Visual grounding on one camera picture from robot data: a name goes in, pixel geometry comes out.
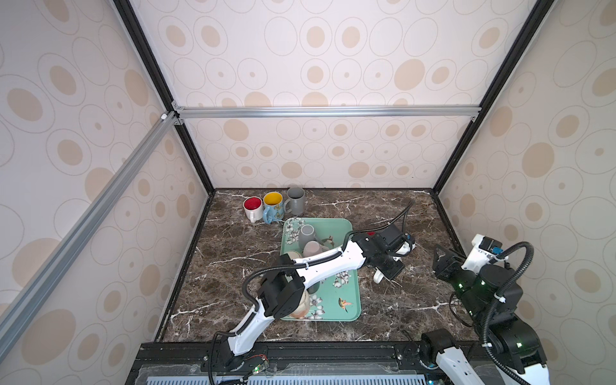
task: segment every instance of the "teal tray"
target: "teal tray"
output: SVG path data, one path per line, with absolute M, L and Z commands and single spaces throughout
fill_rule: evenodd
M 343 218 L 290 218 L 285 221 L 282 233 L 280 254 L 299 249 L 297 234 L 301 225 L 314 226 L 322 243 L 335 248 L 342 244 L 347 232 L 353 230 L 349 221 Z M 336 321 L 356 320 L 362 313 L 359 300 L 359 282 L 357 270 L 350 270 L 321 281 L 316 293 L 310 296 L 310 310 L 305 316 L 296 318 L 283 317 L 286 321 Z

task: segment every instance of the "upside-down mug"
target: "upside-down mug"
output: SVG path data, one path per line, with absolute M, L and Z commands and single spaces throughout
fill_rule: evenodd
M 285 201 L 285 213 L 298 216 L 304 213 L 306 205 L 306 192 L 301 187 L 291 187 L 286 191 L 289 197 Z
M 276 191 L 267 193 L 263 197 L 265 210 L 263 210 L 263 221 L 267 224 L 282 221 L 285 216 L 285 205 L 282 203 L 282 194 Z

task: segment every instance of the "marble countertop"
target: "marble countertop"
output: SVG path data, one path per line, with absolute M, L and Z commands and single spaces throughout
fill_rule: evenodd
M 209 341 L 217 330 L 234 328 L 249 309 L 241 283 L 252 271 L 272 265 L 280 254 L 283 222 L 251 224 L 242 202 L 269 190 L 216 192 L 192 257 L 163 342 Z M 279 190 L 284 197 L 284 190 Z M 362 313 L 353 322 L 274 322 L 259 341 L 404 341 L 425 331 L 446 328 L 458 340 L 476 340 L 475 333 L 450 313 L 451 287 L 434 278 L 434 245 L 451 247 L 445 226 L 430 195 L 409 190 L 306 190 L 304 217 L 346 218 L 354 229 L 377 227 L 410 201 L 407 231 L 417 247 L 404 258 L 405 270 L 393 281 L 375 284 L 373 269 L 358 270 Z M 258 280 L 253 281 L 252 293 Z M 455 306 L 458 313 L 462 309 Z

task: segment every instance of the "polka dot wallpaper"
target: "polka dot wallpaper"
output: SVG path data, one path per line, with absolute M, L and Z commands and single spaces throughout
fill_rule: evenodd
M 123 385 L 158 328 L 205 201 L 168 133 L 2 362 L 0 384 Z M 16 259 L 18 283 L 31 254 Z
M 161 111 L 104 0 L 0 4 L 0 314 Z
M 535 0 L 133 0 L 189 107 L 473 104 Z
M 189 119 L 215 187 L 432 187 L 468 116 Z
M 561 1 L 441 195 L 467 249 L 535 245 L 517 313 L 552 383 L 616 375 L 615 101 L 616 1 Z
M 105 0 L 0 2 L 0 314 L 161 104 Z M 205 203 L 170 132 L 0 365 L 0 384 L 124 384 Z

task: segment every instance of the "blue floral mug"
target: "blue floral mug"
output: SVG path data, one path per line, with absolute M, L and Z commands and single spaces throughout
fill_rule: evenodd
M 282 221 L 285 216 L 282 194 L 276 191 L 269 192 L 263 197 L 263 203 L 265 203 L 265 210 L 263 210 L 263 221 L 265 223 Z

